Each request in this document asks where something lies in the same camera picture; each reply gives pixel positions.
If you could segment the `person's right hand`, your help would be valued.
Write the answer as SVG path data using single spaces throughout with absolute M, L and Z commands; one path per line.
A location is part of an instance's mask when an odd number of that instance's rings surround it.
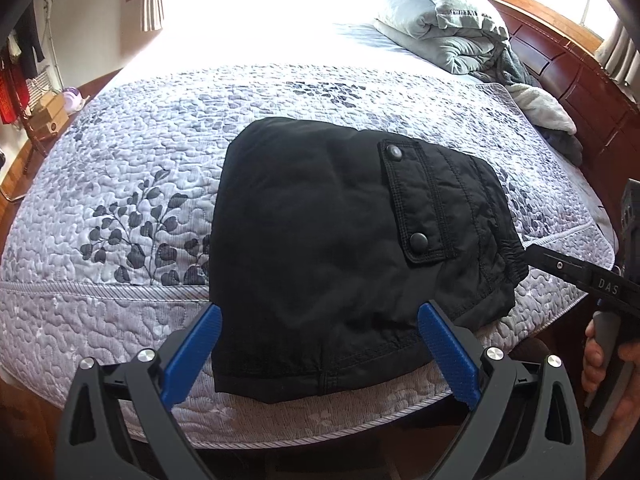
M 586 328 L 586 336 L 587 342 L 582 359 L 582 388 L 586 393 L 593 393 L 605 378 L 604 351 L 596 341 L 596 326 L 593 321 Z M 638 339 L 626 342 L 618 348 L 618 356 L 625 363 L 634 364 L 634 372 L 613 415 L 612 424 L 615 429 L 623 427 L 634 429 L 639 419 L 639 350 Z

